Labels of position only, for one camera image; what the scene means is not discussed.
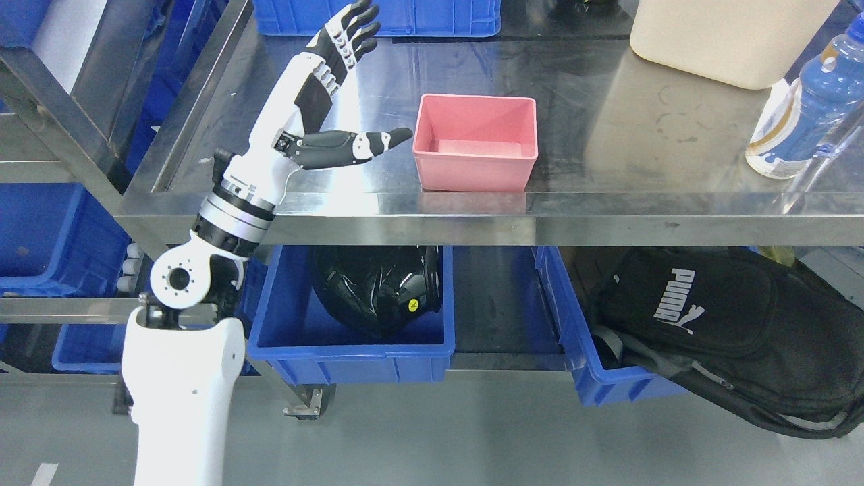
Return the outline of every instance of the stainless steel shelf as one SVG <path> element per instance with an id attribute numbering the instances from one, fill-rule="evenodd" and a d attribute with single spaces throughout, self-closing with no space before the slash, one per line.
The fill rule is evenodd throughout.
<path id="1" fill-rule="evenodd" d="M 508 9 L 514 4 L 532 5 Z M 213 150 L 246 149 L 276 77 L 306 41 L 259 35 L 250 10 L 246 3 L 223 19 L 209 62 L 196 66 L 132 181 L 121 221 L 184 241 L 211 184 Z M 791 192 L 790 182 L 757 175 L 743 157 L 767 91 L 639 59 L 621 34 L 632 22 L 624 10 L 550 35 L 508 27 L 530 18 L 515 14 L 492 39 L 380 40 L 356 83 L 337 95 L 325 128 L 414 126 L 424 93 L 529 96 L 540 157 L 524 193 L 424 191 L 404 144 L 363 166 L 296 174 L 265 242 L 862 243 L 861 140 L 809 192 Z"/>
<path id="2" fill-rule="evenodd" d="M 164 38 L 165 29 L 149 31 L 154 6 L 56 0 L 32 47 L 0 47 L 0 99 L 11 109 L 0 113 L 4 182 L 81 182 L 116 213 Z M 164 251 L 134 223 L 121 224 L 148 252 Z"/>

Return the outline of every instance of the beige container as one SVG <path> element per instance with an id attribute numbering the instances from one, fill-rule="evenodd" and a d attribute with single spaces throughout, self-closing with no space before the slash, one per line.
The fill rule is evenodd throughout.
<path id="1" fill-rule="evenodd" d="M 764 89 L 783 78 L 837 3 L 642 0 L 630 45 L 648 61 L 733 86 Z"/>

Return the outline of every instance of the pink plastic bin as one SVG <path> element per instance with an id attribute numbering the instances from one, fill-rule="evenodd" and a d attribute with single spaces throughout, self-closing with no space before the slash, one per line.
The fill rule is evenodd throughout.
<path id="1" fill-rule="evenodd" d="M 424 94 L 414 157 L 425 189 L 522 192 L 537 160 L 537 102 Z"/>

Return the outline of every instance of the blue bottle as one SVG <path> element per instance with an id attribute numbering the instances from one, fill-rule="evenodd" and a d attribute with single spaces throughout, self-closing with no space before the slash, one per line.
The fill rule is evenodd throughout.
<path id="1" fill-rule="evenodd" d="M 801 68 L 789 94 L 753 134 L 746 160 L 754 170 L 788 179 L 804 170 L 816 146 L 864 99 L 864 13 Z"/>

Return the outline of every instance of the puma logo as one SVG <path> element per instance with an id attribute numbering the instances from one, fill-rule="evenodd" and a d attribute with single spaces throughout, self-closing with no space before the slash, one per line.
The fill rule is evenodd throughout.
<path id="1" fill-rule="evenodd" d="M 666 284 L 666 289 L 660 298 L 660 304 L 657 307 L 657 311 L 654 312 L 654 317 L 661 323 L 684 329 L 687 331 L 687 334 L 692 336 L 693 331 L 685 328 L 684 324 L 697 319 L 705 312 L 705 309 L 698 305 L 691 305 L 689 311 L 683 317 L 681 316 L 681 312 L 687 303 L 690 286 L 693 284 L 694 278 L 696 278 L 696 272 L 673 268 L 672 275 L 675 275 L 675 280 L 671 280 Z"/>
<path id="2" fill-rule="evenodd" d="M 667 324 L 672 325 L 672 326 L 675 326 L 675 327 L 677 327 L 677 328 L 684 329 L 684 330 L 687 331 L 687 334 L 689 334 L 689 335 L 692 336 L 692 335 L 693 335 L 693 331 L 690 330 L 690 329 L 685 328 L 685 327 L 684 327 L 684 324 L 689 323 L 690 321 L 695 320 L 697 317 L 701 316 L 703 312 L 705 312 L 705 309 L 704 309 L 703 307 L 701 307 L 701 306 L 697 306 L 697 305 L 691 305 L 691 306 L 690 306 L 690 311 L 689 311 L 689 312 L 688 312 L 684 317 L 682 317 L 681 320 L 678 321 L 677 323 L 672 323 L 672 322 L 670 322 L 670 321 L 663 321 L 663 320 L 660 320 L 660 322 L 662 322 L 662 323 L 667 323 Z"/>

